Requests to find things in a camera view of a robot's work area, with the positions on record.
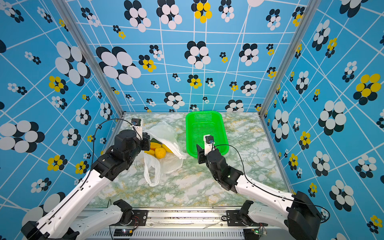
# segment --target white plastic bag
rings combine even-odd
[[[183,159],[186,159],[188,155],[181,151],[181,147],[176,140],[177,133],[166,122],[159,122],[150,129],[145,130],[145,132],[149,134],[151,139],[154,138],[166,145],[173,153],[167,152],[166,156],[160,161],[150,154],[144,154],[144,178],[151,187],[154,187],[159,184],[161,174],[172,173],[181,168]],[[155,169],[155,176],[152,181],[149,176],[150,167]]]

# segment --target blue wall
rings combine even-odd
[[[51,1],[10,1],[2,8],[0,235],[11,240],[22,238],[22,219],[30,209],[51,194],[67,194],[84,177],[92,155],[89,136],[105,120],[101,103],[110,101],[85,67],[88,63],[81,62],[71,32]],[[59,58],[56,45],[68,61]],[[68,47],[74,59],[65,56]],[[66,76],[69,63],[73,70]],[[115,116],[112,111],[109,117]],[[114,121],[106,122],[98,130],[96,158],[113,126]]]
[[[67,2],[125,111],[255,112],[274,79],[268,70],[278,71],[308,0],[248,0],[249,8],[246,1],[195,2]],[[129,55],[125,63],[108,55],[119,48]]]
[[[343,2],[321,1],[265,121],[291,188],[331,213],[320,240],[384,239],[384,3]]]

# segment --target robotic arm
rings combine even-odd
[[[204,149],[197,145],[199,164],[205,163],[225,190],[250,196],[272,208],[246,201],[239,213],[244,224],[269,223],[289,231],[297,240],[317,238],[321,214],[306,194],[298,191],[293,195],[247,178],[242,171],[228,166],[225,157],[214,146],[213,136],[205,135],[203,138]]]
[[[28,240],[84,240],[96,231],[120,222],[127,225],[132,219],[132,207],[123,200],[91,217],[74,221],[79,213],[120,172],[128,170],[141,150],[149,151],[149,135],[142,133],[141,119],[132,119],[134,130],[123,130],[91,167],[84,179],[49,213],[37,222],[22,227]]]

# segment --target green basket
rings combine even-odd
[[[204,148],[204,135],[212,135],[215,145],[228,144],[223,117],[216,111],[189,113],[185,117],[185,124],[187,126],[187,152],[194,158],[197,158],[196,144]],[[229,150],[229,146],[219,146],[217,148],[222,155]]]

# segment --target marble tabletop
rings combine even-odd
[[[187,153],[185,142],[185,116],[187,113],[127,113],[125,119],[141,118],[144,129],[160,121],[171,125],[178,134],[177,141]],[[280,175],[272,150],[257,113],[221,113],[228,143],[235,146],[242,156],[245,172],[273,188],[288,191]],[[128,129],[124,122],[121,130]],[[226,155],[227,164],[243,171],[236,151],[230,147]],[[144,160],[135,159],[129,170],[119,176],[96,195],[88,207],[106,207],[112,202],[125,200],[133,207],[176,207],[176,206],[241,206],[245,195],[224,190],[212,177],[205,164],[188,155],[177,171],[164,174],[160,184],[150,187],[144,179]]]

